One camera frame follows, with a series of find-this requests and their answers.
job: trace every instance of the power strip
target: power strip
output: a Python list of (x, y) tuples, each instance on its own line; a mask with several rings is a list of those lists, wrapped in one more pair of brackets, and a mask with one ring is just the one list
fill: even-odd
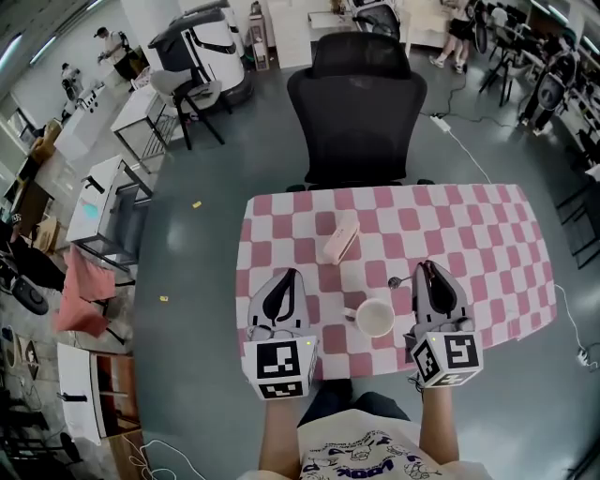
[(446, 123), (446, 121), (443, 118), (437, 117), (435, 115), (431, 115), (429, 118), (433, 120), (433, 123), (437, 125), (443, 133), (447, 133), (450, 131), (450, 126)]

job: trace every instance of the black office chair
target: black office chair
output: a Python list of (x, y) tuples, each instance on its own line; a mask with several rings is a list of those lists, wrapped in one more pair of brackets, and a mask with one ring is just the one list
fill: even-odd
[(322, 37), (313, 66), (288, 81), (307, 139), (305, 180), (317, 184), (310, 189), (400, 185), (427, 90), (396, 39), (365, 32)]

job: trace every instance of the pink cloth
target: pink cloth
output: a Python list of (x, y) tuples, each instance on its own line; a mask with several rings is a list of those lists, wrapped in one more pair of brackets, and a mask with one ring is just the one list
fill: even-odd
[(87, 261), (75, 246), (65, 255), (65, 262), (67, 277), (54, 330), (85, 332), (97, 338), (109, 321), (90, 302), (115, 296), (114, 272)]

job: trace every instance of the checkered tablecloth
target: checkered tablecloth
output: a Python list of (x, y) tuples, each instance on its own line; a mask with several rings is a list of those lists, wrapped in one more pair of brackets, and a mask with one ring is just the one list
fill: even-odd
[[(335, 266), (322, 252), (345, 210), (357, 212), (360, 234)], [(408, 277), (425, 259), (460, 282), (485, 348), (527, 336), (556, 316), (546, 244), (516, 185), (280, 193), (247, 203), (236, 276), (240, 347), (247, 340), (250, 298), (293, 267), (304, 278), (311, 329), (321, 339), (316, 378), (411, 369), (402, 336), (415, 322), (411, 284), (390, 291), (387, 280)], [(367, 338), (343, 316), (344, 308), (369, 297), (394, 307), (396, 324), (385, 337)]]

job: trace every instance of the white t-shirt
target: white t-shirt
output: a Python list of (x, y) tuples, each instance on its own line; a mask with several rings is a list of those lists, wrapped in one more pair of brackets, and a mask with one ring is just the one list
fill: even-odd
[(491, 17), (494, 19), (494, 25), (504, 27), (508, 21), (508, 13), (504, 8), (495, 7), (491, 11)]
[[(121, 41), (122, 40), (121, 37), (119, 37), (118, 32), (111, 32), (106, 38), (104, 38), (104, 52), (110, 52), (114, 47), (121, 43)], [(127, 55), (127, 52), (123, 47), (121, 47), (110, 57), (108, 57), (107, 60), (114, 65), (123, 60), (125, 55)]]
[(438, 465), (419, 443), (420, 427), (359, 410), (336, 413), (298, 429), (300, 479), (246, 472), (238, 480), (491, 480), (480, 463)]

